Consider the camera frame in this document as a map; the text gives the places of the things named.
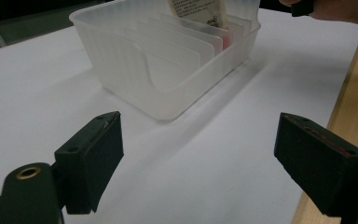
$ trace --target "wooden table edge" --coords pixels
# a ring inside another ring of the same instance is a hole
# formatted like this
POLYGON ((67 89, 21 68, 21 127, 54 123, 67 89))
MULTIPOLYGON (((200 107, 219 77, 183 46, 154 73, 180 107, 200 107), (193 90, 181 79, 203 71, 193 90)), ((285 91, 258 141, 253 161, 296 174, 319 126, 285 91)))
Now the wooden table edge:
MULTIPOLYGON (((358 46, 342 84, 327 129, 358 147, 358 46)), ((339 217, 324 216, 302 193, 292 224, 338 224, 339 217)))

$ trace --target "hand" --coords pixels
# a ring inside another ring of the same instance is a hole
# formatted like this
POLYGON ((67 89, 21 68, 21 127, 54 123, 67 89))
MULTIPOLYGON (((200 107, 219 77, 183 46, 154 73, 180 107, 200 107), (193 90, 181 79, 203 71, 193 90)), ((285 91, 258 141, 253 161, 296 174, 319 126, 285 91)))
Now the hand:
MULTIPOLYGON (((280 0, 291 6, 301 0, 280 0)), ((348 21, 358 24, 358 0, 314 0, 310 16, 324 21, 348 21)))

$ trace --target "plastic container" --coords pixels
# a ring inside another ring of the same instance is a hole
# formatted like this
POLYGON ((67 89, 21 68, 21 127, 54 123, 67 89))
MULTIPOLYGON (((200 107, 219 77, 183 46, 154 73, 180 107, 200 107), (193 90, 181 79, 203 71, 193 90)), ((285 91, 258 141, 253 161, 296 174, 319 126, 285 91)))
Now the plastic container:
POLYGON ((175 119, 249 58, 259 2, 226 0, 228 31, 175 18, 165 0, 116 0, 69 18, 105 88, 175 119))

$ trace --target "white table surface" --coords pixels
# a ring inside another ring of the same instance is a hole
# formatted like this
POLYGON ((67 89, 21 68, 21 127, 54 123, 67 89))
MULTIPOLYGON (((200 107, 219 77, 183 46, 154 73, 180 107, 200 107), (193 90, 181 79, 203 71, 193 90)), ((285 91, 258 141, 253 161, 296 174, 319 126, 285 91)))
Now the white table surface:
POLYGON ((252 59, 171 122, 103 89, 73 27, 0 49, 0 191, 9 172, 52 164, 87 122, 118 110, 125 156, 98 212, 66 223, 290 223, 301 189, 273 156, 280 113, 327 124, 358 26, 259 19, 252 59))

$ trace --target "finger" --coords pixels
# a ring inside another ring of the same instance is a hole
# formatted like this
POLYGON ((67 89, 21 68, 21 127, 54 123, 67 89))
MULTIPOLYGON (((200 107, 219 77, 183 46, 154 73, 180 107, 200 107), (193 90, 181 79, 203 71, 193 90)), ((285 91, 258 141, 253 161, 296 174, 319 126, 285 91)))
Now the finger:
POLYGON ((300 2, 301 0, 279 0, 283 5, 290 7, 292 4, 300 2))

